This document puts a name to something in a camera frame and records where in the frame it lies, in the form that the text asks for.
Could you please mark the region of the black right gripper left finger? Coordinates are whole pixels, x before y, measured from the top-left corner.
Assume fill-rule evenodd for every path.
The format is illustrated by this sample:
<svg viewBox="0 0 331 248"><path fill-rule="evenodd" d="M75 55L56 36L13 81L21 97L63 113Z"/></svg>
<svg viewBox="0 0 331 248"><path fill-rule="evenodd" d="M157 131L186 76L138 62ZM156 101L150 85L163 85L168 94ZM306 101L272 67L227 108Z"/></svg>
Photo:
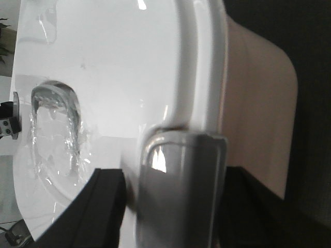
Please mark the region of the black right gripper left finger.
<svg viewBox="0 0 331 248"><path fill-rule="evenodd" d="M126 198L121 169L95 169L74 201L33 246L118 247Z"/></svg>

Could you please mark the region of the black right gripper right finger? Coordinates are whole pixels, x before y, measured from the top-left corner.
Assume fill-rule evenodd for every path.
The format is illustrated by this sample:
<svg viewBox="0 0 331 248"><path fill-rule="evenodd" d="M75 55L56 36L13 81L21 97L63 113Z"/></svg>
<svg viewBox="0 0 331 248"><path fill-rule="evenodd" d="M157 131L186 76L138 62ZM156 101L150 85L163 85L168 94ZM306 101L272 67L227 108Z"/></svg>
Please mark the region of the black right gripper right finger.
<svg viewBox="0 0 331 248"><path fill-rule="evenodd" d="M286 203L242 167L228 167L219 207L221 247L330 247L330 228Z"/></svg>

